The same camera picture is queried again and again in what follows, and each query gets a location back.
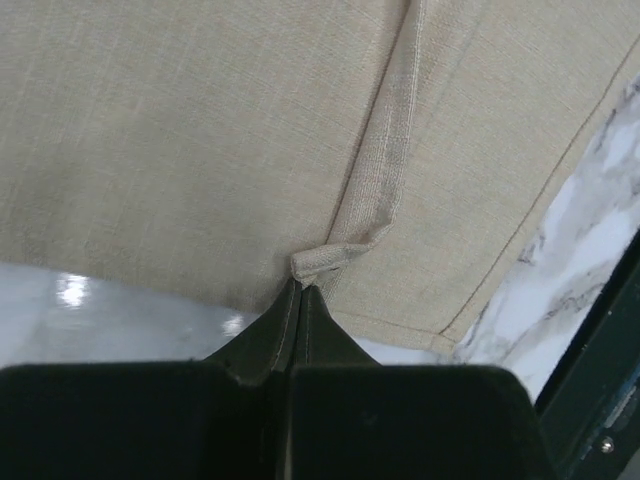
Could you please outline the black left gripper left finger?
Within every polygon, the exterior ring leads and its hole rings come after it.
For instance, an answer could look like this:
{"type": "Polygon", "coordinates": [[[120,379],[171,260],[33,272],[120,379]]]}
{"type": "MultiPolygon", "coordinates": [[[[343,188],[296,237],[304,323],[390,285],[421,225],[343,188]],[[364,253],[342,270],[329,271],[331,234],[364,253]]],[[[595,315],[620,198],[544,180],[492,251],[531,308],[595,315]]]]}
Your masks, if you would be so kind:
{"type": "Polygon", "coordinates": [[[1,372],[5,479],[278,479],[301,288],[203,360],[1,372]]]}

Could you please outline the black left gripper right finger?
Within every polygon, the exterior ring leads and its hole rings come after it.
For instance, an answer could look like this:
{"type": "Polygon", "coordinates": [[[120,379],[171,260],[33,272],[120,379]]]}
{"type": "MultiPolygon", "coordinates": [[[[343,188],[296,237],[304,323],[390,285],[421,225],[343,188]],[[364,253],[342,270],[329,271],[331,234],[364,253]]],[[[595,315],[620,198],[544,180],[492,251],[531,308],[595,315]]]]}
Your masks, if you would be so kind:
{"type": "Polygon", "coordinates": [[[302,296],[289,390],[293,479],[546,479],[529,396],[492,366],[376,363],[302,296]]]}

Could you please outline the beige cloth napkin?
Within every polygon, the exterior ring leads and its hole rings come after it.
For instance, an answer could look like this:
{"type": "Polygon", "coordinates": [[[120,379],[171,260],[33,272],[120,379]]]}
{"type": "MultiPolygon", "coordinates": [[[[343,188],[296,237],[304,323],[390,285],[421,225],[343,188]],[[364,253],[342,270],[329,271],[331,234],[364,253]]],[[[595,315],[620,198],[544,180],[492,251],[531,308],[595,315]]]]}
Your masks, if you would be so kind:
{"type": "Polygon", "coordinates": [[[5,1],[1,257],[448,351],[638,66],[635,1],[5,1]]]}

